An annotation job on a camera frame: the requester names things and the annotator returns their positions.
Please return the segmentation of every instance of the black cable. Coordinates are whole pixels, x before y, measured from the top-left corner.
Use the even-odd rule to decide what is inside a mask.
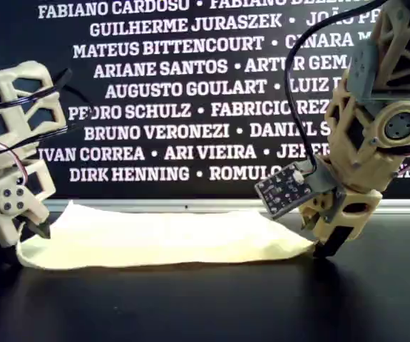
[[[53,82],[54,85],[52,87],[43,89],[37,93],[22,97],[22,98],[18,98],[13,101],[0,102],[0,110],[11,108],[11,107],[16,107],[18,105],[23,105],[24,103],[35,102],[41,98],[45,98],[46,96],[49,96],[52,93],[55,93],[56,91],[60,91],[60,89],[62,89],[62,87],[64,87],[65,84],[70,80],[71,75],[72,75],[71,70],[67,68],[61,71],[57,75],[56,81]]]
[[[301,37],[298,38],[297,42],[293,46],[293,48],[290,50],[287,60],[285,62],[285,73],[284,73],[284,88],[285,88],[285,95],[287,97],[287,102],[289,103],[289,107],[292,113],[293,120],[295,124],[297,125],[298,131],[300,136],[303,139],[304,143],[304,148],[306,150],[306,153],[308,154],[308,157],[312,163],[312,172],[314,172],[317,169],[317,162],[314,158],[314,151],[312,150],[311,143],[308,140],[307,134],[304,130],[303,124],[301,119],[299,118],[299,114],[297,112],[297,107],[294,104],[294,99],[293,99],[293,94],[292,94],[292,89],[290,88],[290,71],[292,69],[292,65],[294,62],[294,57],[297,55],[298,51],[300,50],[301,46],[304,44],[304,42],[312,36],[315,32],[318,30],[323,29],[326,26],[335,24],[338,21],[342,21],[354,16],[358,16],[360,14],[364,14],[366,12],[372,11],[373,9],[376,9],[377,7],[380,7],[383,5],[387,0],[373,0],[371,3],[357,7],[355,9],[350,9],[348,11],[336,14],[334,16],[330,16],[329,18],[324,19],[323,21],[320,21],[318,24],[315,24],[308,28]]]
[[[82,100],[84,103],[88,104],[89,113],[87,114],[86,119],[81,120],[80,122],[77,122],[77,123],[68,124],[67,126],[59,128],[57,130],[52,130],[52,131],[46,132],[46,133],[39,133],[39,134],[34,135],[32,137],[26,138],[26,139],[16,143],[13,146],[11,146],[9,148],[6,148],[5,150],[0,150],[0,154],[11,151],[11,150],[15,150],[16,148],[20,148],[20,147],[23,147],[25,145],[29,145],[29,144],[32,144],[32,143],[40,142],[40,141],[45,140],[45,139],[53,138],[53,137],[56,137],[58,135],[62,135],[64,133],[69,133],[72,130],[83,127],[84,124],[87,123],[88,120],[90,120],[91,115],[94,111],[94,106],[93,106],[92,102],[84,94],[82,94],[82,92],[80,92],[79,90],[77,90],[73,87],[70,87],[69,85],[68,86],[67,85],[61,85],[61,87],[62,87],[63,90],[75,95],[80,100]]]
[[[378,147],[377,150],[387,155],[410,155],[410,145],[391,148]]]

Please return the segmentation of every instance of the beige plastic part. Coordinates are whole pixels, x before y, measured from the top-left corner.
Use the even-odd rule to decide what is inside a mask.
[[[370,39],[379,47],[373,91],[410,92],[410,11],[400,0],[386,2]],[[410,114],[410,101],[386,103],[378,113],[370,113],[347,91],[348,77],[345,71],[325,114],[330,154],[322,158],[341,182],[343,195],[319,195],[299,207],[304,226],[322,243],[337,227],[352,228],[347,240],[360,235],[404,160],[380,153],[378,147],[410,145],[410,133],[403,139],[385,133],[391,118]]]
[[[41,191],[38,194],[32,194],[26,187],[19,187],[16,181],[21,177],[19,170],[12,168],[3,177],[0,177],[0,245],[11,247],[18,241],[18,232],[13,223],[13,219],[18,215],[23,215],[31,219],[34,223],[44,222],[49,211],[42,203],[50,197],[55,191],[53,180],[49,174],[46,163],[43,160],[26,160],[25,166],[29,179],[38,178]],[[10,195],[2,201],[1,194],[4,190],[10,190]],[[23,194],[17,195],[17,189],[22,189]],[[11,208],[16,207],[18,202],[23,202],[22,210],[4,210],[4,204],[10,203]]]
[[[410,11],[401,0],[385,3],[371,40],[379,47],[374,90],[410,90]]]
[[[31,93],[14,88],[13,82],[18,78],[41,81],[42,88],[38,91],[53,86],[51,76],[45,66],[34,61],[24,62],[14,68],[0,71],[0,95],[4,102],[31,95]],[[66,119],[58,100],[59,93],[55,92],[45,98],[37,100],[26,113],[21,106],[0,110],[2,126],[6,128],[6,132],[0,135],[0,143],[13,146],[33,135],[64,127]],[[29,119],[35,115],[39,108],[50,110],[52,112],[53,121],[43,122],[32,130],[29,126]],[[37,146],[38,143],[34,143],[20,147],[15,150],[15,153],[23,160],[34,155]],[[3,169],[11,167],[12,165],[13,158],[8,153],[0,154],[0,174]]]
[[[333,99],[325,114],[325,120],[331,129],[328,136],[329,159],[339,179],[347,187],[359,192],[372,189],[383,192],[393,180],[404,158],[380,153],[377,148],[410,145],[410,135],[401,140],[392,140],[384,132],[392,117],[400,113],[410,113],[410,101],[392,103],[374,119],[346,91],[347,77],[346,71],[333,92]],[[358,120],[363,127],[360,146],[356,146],[349,136],[349,130],[358,134],[351,128],[354,120]]]
[[[330,222],[327,223],[323,217],[320,217],[312,230],[320,242],[326,242],[337,227],[351,227],[352,232],[347,237],[347,241],[356,239],[382,199],[382,194],[376,190],[362,194],[346,187],[342,189],[342,196],[345,196],[344,201],[337,208],[333,218],[330,218]],[[319,195],[304,203],[299,208],[303,224],[306,224],[316,213],[330,209],[332,205],[332,194]]]

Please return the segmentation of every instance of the cloth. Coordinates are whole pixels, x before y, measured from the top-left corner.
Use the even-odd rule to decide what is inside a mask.
[[[66,270],[280,260],[312,245],[257,211],[131,214],[69,202],[51,239],[19,242],[16,253],[26,267]]]

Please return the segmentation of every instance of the circuit board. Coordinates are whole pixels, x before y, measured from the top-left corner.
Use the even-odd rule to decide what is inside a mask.
[[[288,165],[258,182],[255,191],[273,219],[281,217],[316,195],[295,164]]]

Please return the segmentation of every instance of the table surface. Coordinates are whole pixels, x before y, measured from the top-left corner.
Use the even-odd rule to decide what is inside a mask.
[[[329,261],[0,272],[0,341],[84,340],[410,342],[410,215]]]

